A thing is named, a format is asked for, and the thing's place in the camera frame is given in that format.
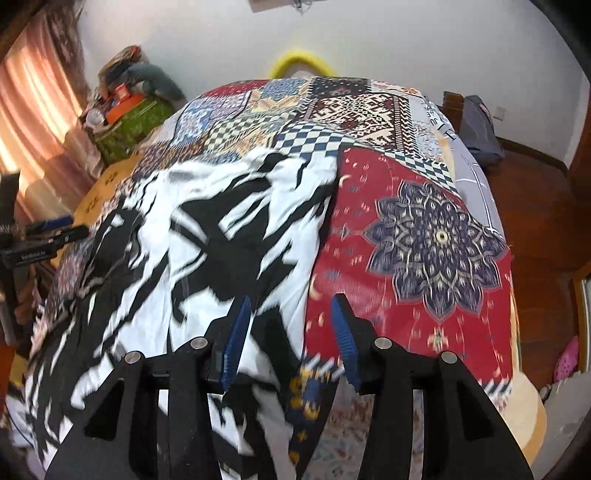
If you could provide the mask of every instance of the red fabric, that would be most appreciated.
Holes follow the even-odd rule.
[[[477,313],[455,305],[447,316],[436,319],[422,298],[399,301],[392,275],[367,270],[376,244],[364,231],[379,220],[376,201],[397,197],[403,180],[420,185],[430,182],[395,160],[364,148],[348,148],[340,160],[340,184],[330,235],[311,277],[306,311],[307,353],[320,353],[325,359],[338,356],[330,323],[330,299],[343,292],[355,315],[370,320],[379,335],[409,351],[436,356],[442,350],[451,350],[484,384],[511,378],[508,249],[495,261],[500,287],[482,289]],[[447,190],[440,191],[467,212],[461,199]]]
[[[201,97],[223,97],[228,95],[237,95],[239,93],[250,92],[255,88],[262,87],[263,85],[267,84],[269,80],[250,80],[247,82],[236,82],[230,83],[229,85],[224,85],[221,87],[214,88],[213,90],[209,90],[204,94],[200,95]]]

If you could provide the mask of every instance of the gray bag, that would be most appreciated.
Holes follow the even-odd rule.
[[[464,98],[462,124],[458,136],[483,168],[496,165],[505,158],[505,151],[495,136],[491,114],[478,95]]]

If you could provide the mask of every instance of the bed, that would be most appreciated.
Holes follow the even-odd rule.
[[[453,109],[450,116],[457,120]],[[520,372],[502,225],[482,170],[418,90],[315,77],[204,93],[139,155],[110,167],[77,219],[94,222],[93,235],[61,259],[35,326],[25,389],[29,434],[44,468],[125,352],[175,350],[225,314],[249,282],[257,302],[241,381],[235,394],[210,399],[223,472],[355,477],[372,399],[344,381],[325,321],[327,299],[341,291],[380,335],[427,355],[455,351],[528,461],[535,458],[545,415]],[[478,251],[465,256],[453,250],[457,242]],[[433,245],[458,257],[420,278],[408,265],[428,263]],[[220,283],[214,270],[224,268],[241,281]],[[449,294],[452,281],[457,292]],[[154,318],[154,311],[162,313]],[[164,392],[160,407],[165,413]],[[414,418],[411,477],[419,478],[419,392]]]

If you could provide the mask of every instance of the curtain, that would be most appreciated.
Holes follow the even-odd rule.
[[[72,213],[101,170],[52,39],[51,13],[33,17],[0,64],[0,171],[21,171],[20,222]]]

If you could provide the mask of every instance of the wall outlet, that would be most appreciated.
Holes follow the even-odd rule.
[[[505,119],[506,113],[507,113],[507,110],[505,110],[501,106],[498,106],[497,108],[495,108],[495,114],[492,117],[496,118],[497,120],[500,120],[502,122]]]

